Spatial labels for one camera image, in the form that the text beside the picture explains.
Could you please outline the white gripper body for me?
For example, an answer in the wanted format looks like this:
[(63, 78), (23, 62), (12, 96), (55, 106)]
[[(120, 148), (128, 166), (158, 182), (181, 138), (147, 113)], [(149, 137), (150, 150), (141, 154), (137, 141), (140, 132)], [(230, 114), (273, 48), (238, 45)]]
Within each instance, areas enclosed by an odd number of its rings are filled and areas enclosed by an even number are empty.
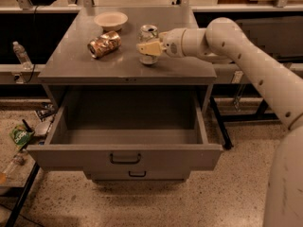
[(184, 57), (182, 41), (185, 33), (184, 28), (175, 28), (168, 31), (167, 36), (162, 41), (164, 47), (166, 48), (166, 53), (173, 58)]

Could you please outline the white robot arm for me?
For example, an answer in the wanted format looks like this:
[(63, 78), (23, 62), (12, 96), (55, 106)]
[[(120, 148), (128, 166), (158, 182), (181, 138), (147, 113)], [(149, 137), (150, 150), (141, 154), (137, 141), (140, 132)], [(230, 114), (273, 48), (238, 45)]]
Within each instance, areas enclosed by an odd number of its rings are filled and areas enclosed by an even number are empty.
[(256, 47), (228, 18), (206, 28), (175, 28), (136, 45), (139, 53), (234, 62), (289, 133), (276, 148), (263, 227), (303, 227), (303, 79)]

